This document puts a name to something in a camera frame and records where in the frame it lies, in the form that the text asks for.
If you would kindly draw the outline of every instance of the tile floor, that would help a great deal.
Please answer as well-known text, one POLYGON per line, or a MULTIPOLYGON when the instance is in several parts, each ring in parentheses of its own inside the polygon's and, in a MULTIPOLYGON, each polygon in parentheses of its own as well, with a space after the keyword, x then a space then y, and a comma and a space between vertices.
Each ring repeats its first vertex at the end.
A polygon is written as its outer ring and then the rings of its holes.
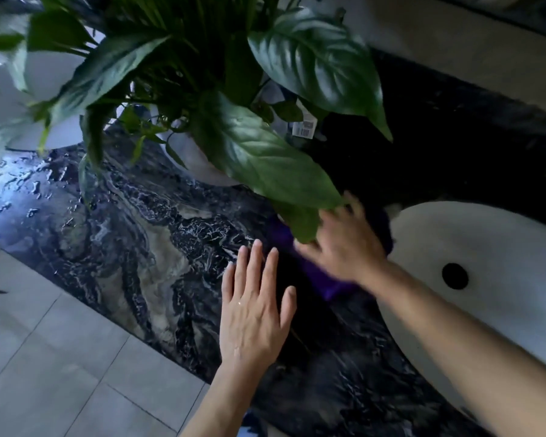
POLYGON ((0 437, 175 437, 200 379, 0 250, 0 437))

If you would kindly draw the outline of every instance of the left hand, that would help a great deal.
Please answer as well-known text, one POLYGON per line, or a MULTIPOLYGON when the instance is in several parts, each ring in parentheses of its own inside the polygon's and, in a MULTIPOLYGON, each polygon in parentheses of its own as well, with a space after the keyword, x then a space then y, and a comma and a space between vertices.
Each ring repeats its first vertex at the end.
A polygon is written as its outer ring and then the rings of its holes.
POLYGON ((289 334, 297 309, 295 287, 285 289, 281 314, 275 287, 279 252, 272 249, 262 272, 262 242, 250 251, 242 246, 237 263, 230 263, 222 277, 220 346, 222 363, 251 374, 264 374, 275 362, 289 334))

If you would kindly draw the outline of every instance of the black marble countertop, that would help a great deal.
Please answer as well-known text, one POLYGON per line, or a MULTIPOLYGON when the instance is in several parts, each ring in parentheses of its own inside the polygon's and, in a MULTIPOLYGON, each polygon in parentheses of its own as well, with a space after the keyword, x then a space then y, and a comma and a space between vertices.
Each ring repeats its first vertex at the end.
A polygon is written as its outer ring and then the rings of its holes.
MULTIPOLYGON (((482 202, 546 223, 546 114, 377 53, 394 144, 358 117, 330 115, 328 141, 306 148, 363 202, 482 202)), ((105 172, 88 212, 81 146, 8 152, 0 168, 0 247, 210 382, 219 366, 222 271, 255 238, 267 245, 268 203, 238 186, 183 176, 148 144, 107 137, 105 172)), ((408 363, 374 299, 324 302, 282 255, 279 287, 298 312, 253 405, 292 436, 487 435, 408 363)))

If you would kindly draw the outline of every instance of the purple microfiber towel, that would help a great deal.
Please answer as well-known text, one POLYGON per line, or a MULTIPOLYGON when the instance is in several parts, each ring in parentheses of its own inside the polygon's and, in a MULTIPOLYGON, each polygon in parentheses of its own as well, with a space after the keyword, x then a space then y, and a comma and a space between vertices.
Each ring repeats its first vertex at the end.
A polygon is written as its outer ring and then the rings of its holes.
MULTIPOLYGON (((369 211, 366 208, 366 219, 379 237, 387 255, 393 250, 393 237, 390 233, 390 224, 386 212, 377 207, 369 211)), ((331 301, 340 294, 349 294, 358 286, 350 282, 342 282, 324 273, 316 265, 299 255, 293 248, 293 235, 291 230, 279 218, 273 217, 269 222, 269 239, 277 249, 290 253, 299 263, 300 268, 306 274, 313 289, 325 301, 331 301)))

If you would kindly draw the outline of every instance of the sink basin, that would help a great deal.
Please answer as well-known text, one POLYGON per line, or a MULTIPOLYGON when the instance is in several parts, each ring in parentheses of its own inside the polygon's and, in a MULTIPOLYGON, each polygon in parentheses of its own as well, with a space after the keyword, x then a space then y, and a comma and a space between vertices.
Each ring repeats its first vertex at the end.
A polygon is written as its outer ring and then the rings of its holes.
MULTIPOLYGON (((392 231, 392 261, 546 364, 545 225, 486 205, 430 202, 403 210, 392 231)), ((379 308, 408 360, 471 416, 415 337, 384 304, 379 308)))

